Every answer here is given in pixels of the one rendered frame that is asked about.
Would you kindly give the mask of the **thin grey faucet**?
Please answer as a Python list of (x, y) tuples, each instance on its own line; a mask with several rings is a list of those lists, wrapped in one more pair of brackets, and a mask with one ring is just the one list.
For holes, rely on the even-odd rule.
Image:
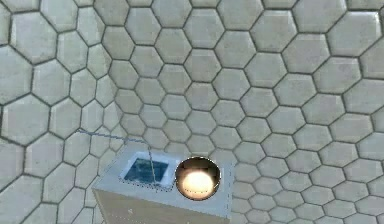
[(102, 134), (102, 133), (98, 133), (98, 132), (89, 132), (89, 131), (84, 130), (82, 128), (77, 129), (76, 132), (87, 134), (89, 136), (99, 136), (99, 137), (105, 137), (105, 138), (109, 138), (109, 139), (122, 140), (124, 145), (127, 145), (129, 142), (144, 144), (146, 146), (147, 151), (148, 151), (147, 154), (148, 154), (149, 160), (150, 160), (152, 179), (153, 179), (147, 185), (149, 185), (151, 187), (158, 186), (157, 185), (158, 182), (156, 181), (156, 175), (155, 175), (155, 172), (154, 172), (154, 165), (153, 165), (153, 157), (152, 157), (152, 152), (151, 152), (151, 146), (145, 140), (143, 140), (143, 139), (135, 139), (135, 138), (130, 138), (130, 137), (122, 137), (122, 136), (110, 135), (110, 134)]

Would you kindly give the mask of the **white sink cabinet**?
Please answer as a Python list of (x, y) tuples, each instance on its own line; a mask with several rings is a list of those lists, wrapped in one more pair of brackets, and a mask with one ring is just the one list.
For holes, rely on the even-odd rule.
[[(193, 171), (212, 177), (213, 195), (193, 200), (181, 193), (181, 180)], [(92, 190), (106, 224), (229, 224), (233, 171), (230, 161), (128, 144)]]

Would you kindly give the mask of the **shiny brown metal bowl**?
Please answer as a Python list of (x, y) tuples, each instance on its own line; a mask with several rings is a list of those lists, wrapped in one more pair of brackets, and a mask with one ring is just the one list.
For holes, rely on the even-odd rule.
[(183, 160), (175, 170), (178, 191), (192, 201), (203, 201), (212, 197), (221, 181), (219, 166), (206, 157), (190, 157)]

